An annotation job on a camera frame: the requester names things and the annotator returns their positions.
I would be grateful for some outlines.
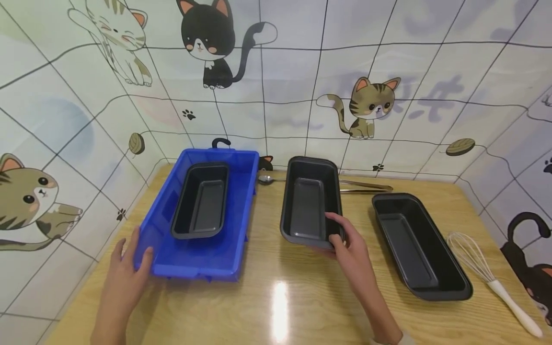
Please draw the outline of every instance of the right hand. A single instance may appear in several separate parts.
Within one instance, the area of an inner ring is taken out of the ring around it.
[[[351,222],[338,214],[326,212],[326,218],[339,223],[349,237],[349,246],[346,247],[339,235],[330,235],[330,242],[335,252],[316,250],[323,255],[334,258],[341,266],[345,277],[351,285],[354,294],[359,298],[367,291],[377,289],[376,278],[368,248],[362,236]]]

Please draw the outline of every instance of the black cartoon cat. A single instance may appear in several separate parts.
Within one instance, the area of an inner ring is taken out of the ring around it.
[[[211,6],[193,0],[177,0],[182,13],[182,41],[198,60],[205,61],[203,87],[227,88],[238,82],[245,74],[247,56],[253,46],[273,42],[278,36],[271,23],[259,22],[247,29],[243,38],[240,69],[232,76],[224,60],[236,43],[232,10],[228,0],[214,0]]]
[[[550,237],[550,228],[539,215],[521,212],[508,225],[508,242],[500,248],[500,251],[512,266],[527,293],[545,314],[546,323],[552,326],[552,266],[544,263],[533,267],[527,266],[523,250],[514,243],[514,230],[524,220],[534,221],[542,238]]]

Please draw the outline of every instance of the tiled wall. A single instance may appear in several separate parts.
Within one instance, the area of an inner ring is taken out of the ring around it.
[[[233,75],[252,24],[269,22],[278,35],[253,47],[242,80],[210,89],[203,87],[204,62],[184,47],[175,1],[126,0],[138,9],[133,18],[116,0],[88,0],[108,6],[109,15],[125,14],[125,24],[115,20],[112,29],[129,25],[138,38],[143,27],[146,45],[132,54],[151,83],[133,84],[68,12],[86,15],[84,0],[0,0],[0,155],[12,167],[4,174],[47,174],[59,187],[52,207],[77,213],[61,238],[44,238],[37,219],[0,230],[2,240],[48,242],[32,251],[0,247],[0,259],[13,263],[0,267],[3,343],[44,339],[156,169],[216,137],[270,155],[275,169],[308,155],[332,160],[341,173],[456,182],[500,245],[522,211],[552,225],[542,171],[552,159],[552,102],[542,94],[552,81],[552,3],[227,1],[236,48],[225,60]],[[336,110],[317,105],[325,94],[341,97],[350,128],[349,100],[361,77],[401,78],[392,110],[374,120],[374,137],[364,140],[340,130]],[[469,148],[450,154],[449,145],[462,139]],[[0,219],[27,195],[24,187],[0,194]],[[530,266],[552,264],[549,240],[527,223],[516,238]]]

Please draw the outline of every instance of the cat tail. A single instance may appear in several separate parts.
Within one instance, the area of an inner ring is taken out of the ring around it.
[[[39,243],[22,243],[10,240],[0,240],[0,251],[22,251],[32,252],[43,248],[46,248],[54,241],[54,238],[50,238],[44,242]]]
[[[232,79],[232,82],[238,82],[243,78],[247,64],[247,57],[249,56],[251,48],[259,44],[274,42],[276,37],[278,37],[278,30],[276,29],[276,26],[271,23],[259,22],[251,25],[249,29],[247,29],[247,32],[243,37],[240,69],[238,70],[236,76]]]
[[[532,220],[537,224],[539,234],[543,238],[550,237],[550,229],[546,222],[536,213],[533,212],[521,212],[515,216],[508,225],[508,242],[514,242],[514,230],[524,220]]]
[[[341,98],[334,94],[323,94],[316,100],[316,105],[319,107],[333,108],[337,111],[339,117],[339,128],[345,134],[351,134],[345,126],[345,108],[343,107],[343,101]]]

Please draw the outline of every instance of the hand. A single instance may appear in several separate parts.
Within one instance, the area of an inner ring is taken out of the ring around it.
[[[316,251],[327,257],[337,259],[351,285],[351,289],[360,299],[361,295],[366,294],[367,291],[378,288],[366,243],[347,218],[331,212],[326,212],[326,217],[343,227],[349,237],[349,247],[345,247],[339,235],[330,235],[330,242],[333,244],[335,252]]]
[[[142,257],[140,269],[134,271],[132,259],[139,236],[140,228],[136,227],[124,255],[122,252],[126,239],[123,238],[115,245],[100,298],[91,344],[125,343],[126,325],[144,292],[153,261],[153,248],[148,247]]]

